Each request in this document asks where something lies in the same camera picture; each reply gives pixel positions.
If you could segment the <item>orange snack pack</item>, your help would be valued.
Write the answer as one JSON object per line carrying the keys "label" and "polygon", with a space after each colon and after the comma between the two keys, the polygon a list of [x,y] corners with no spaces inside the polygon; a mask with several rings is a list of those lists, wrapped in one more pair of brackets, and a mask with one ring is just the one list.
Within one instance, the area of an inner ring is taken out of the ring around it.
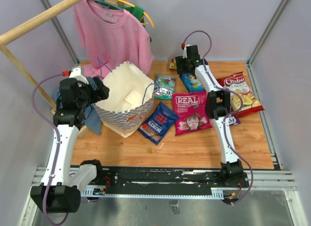
{"label": "orange snack pack", "polygon": [[170,57],[168,61],[168,69],[177,70],[177,64],[175,57]]}

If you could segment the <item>blue snack bag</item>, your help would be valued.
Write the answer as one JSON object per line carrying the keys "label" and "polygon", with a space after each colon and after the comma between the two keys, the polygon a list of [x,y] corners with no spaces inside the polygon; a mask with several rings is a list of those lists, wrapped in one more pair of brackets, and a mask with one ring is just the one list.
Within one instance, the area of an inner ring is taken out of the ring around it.
{"label": "blue snack bag", "polygon": [[179,77],[189,93],[205,91],[204,86],[195,75],[191,73],[182,73]]}

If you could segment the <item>blue checkered paper bag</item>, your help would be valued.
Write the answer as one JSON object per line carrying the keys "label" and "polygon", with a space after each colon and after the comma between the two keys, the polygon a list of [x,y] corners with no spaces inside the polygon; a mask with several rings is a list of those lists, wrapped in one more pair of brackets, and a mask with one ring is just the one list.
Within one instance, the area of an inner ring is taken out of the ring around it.
{"label": "blue checkered paper bag", "polygon": [[143,123],[154,105],[154,81],[133,63],[126,61],[103,79],[110,89],[106,100],[94,108],[103,124],[124,138]]}

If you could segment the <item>green white snack pack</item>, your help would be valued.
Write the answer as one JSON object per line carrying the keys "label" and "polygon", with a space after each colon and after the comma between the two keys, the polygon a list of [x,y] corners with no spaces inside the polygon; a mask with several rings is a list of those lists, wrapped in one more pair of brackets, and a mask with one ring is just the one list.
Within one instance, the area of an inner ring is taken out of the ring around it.
{"label": "green white snack pack", "polygon": [[154,98],[171,100],[175,93],[176,78],[169,75],[155,75]]}

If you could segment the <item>pink snack bag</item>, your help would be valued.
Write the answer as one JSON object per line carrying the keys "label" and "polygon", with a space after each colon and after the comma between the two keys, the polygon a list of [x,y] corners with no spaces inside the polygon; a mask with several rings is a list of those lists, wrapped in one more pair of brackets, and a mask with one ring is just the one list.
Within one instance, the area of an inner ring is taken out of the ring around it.
{"label": "pink snack bag", "polygon": [[179,117],[175,122],[176,136],[212,128],[205,112],[206,99],[203,91],[173,93],[173,111]]}

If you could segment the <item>red Chuba chips bag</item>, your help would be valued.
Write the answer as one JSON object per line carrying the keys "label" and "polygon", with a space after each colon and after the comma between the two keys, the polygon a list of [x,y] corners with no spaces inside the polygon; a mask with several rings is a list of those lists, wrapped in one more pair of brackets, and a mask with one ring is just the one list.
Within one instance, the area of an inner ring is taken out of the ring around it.
{"label": "red Chuba chips bag", "polygon": [[238,110],[241,107],[241,103],[243,103],[241,110],[235,114],[236,118],[245,117],[264,110],[260,101],[247,84],[243,72],[237,72],[226,77],[218,78],[217,81],[224,88],[235,92],[235,94],[230,94],[232,111]]}

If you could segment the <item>blue white snack pack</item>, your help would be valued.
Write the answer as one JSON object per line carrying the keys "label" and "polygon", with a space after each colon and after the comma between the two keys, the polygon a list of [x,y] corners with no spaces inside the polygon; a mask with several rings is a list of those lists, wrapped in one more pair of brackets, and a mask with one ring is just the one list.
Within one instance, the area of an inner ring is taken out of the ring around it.
{"label": "blue white snack pack", "polygon": [[138,131],[145,138],[158,145],[178,119],[179,116],[176,113],[166,104],[160,102],[155,111],[138,128]]}

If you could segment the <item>pink purple snack pouch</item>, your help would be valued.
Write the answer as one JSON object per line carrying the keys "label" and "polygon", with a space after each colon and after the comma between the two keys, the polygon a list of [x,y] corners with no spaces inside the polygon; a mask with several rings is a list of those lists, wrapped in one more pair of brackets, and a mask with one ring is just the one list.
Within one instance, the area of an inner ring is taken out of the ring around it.
{"label": "pink purple snack pouch", "polygon": [[226,117],[225,124],[232,126],[232,125],[239,125],[241,124],[241,121],[237,119],[235,116]]}

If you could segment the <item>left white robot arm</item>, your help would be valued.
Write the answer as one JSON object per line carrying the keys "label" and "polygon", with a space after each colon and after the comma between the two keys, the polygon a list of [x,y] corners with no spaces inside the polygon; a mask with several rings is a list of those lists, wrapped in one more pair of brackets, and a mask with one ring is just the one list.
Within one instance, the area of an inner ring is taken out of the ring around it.
{"label": "left white robot arm", "polygon": [[76,212],[87,185],[99,185],[104,180],[102,165],[96,159],[83,161],[73,175],[69,172],[85,109],[108,99],[109,88],[98,76],[93,77],[92,82],[71,77],[60,82],[59,92],[53,120],[47,120],[54,132],[48,165],[39,186],[32,187],[30,192],[44,214]]}

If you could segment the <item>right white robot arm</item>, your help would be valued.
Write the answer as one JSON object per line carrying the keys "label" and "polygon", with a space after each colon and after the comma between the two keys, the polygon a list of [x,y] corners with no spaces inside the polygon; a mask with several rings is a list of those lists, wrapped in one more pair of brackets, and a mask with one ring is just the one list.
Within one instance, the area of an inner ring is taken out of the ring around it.
{"label": "right white robot arm", "polygon": [[243,170],[230,132],[230,93],[217,82],[207,61],[200,57],[196,45],[183,43],[181,48],[183,55],[175,58],[177,73],[194,74],[207,92],[205,111],[216,130],[221,148],[220,181],[225,187],[232,187],[235,184],[248,187],[247,174]]}

